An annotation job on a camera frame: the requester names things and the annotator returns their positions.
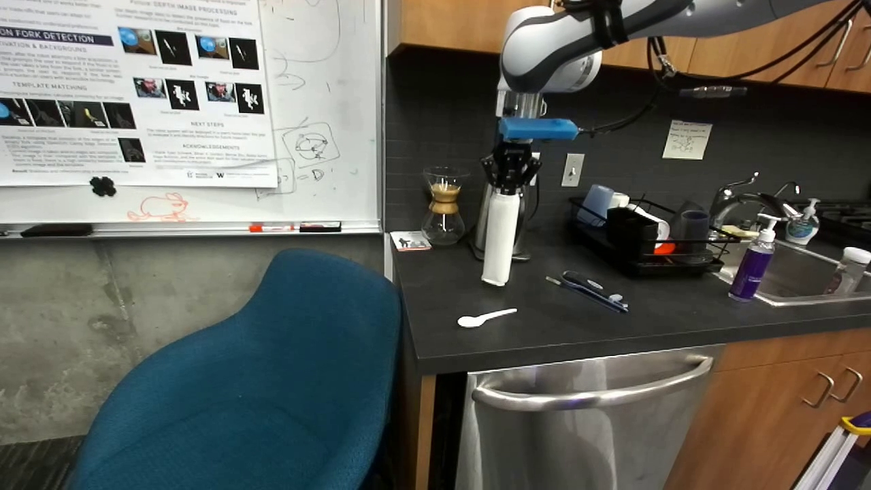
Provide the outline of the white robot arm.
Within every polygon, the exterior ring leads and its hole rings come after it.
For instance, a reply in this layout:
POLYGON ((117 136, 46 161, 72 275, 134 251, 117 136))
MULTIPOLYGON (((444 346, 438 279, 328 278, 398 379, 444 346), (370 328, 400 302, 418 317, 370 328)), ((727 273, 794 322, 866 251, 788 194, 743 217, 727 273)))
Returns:
POLYGON ((584 89, 600 53, 634 37, 713 37, 780 22, 825 0, 565 0, 559 8, 528 6, 505 19, 497 86, 519 108, 497 113, 497 136, 515 145, 570 142, 570 120, 538 113, 546 91, 584 89))

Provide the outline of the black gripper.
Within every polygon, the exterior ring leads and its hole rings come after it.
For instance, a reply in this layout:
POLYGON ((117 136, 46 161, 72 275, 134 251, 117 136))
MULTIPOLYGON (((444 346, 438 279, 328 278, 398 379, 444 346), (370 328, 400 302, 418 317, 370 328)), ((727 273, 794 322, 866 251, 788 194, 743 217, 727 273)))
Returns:
POLYGON ((540 161, 531 153, 528 145, 497 142, 493 153, 482 161, 483 180, 497 191, 519 191, 528 185, 540 161))

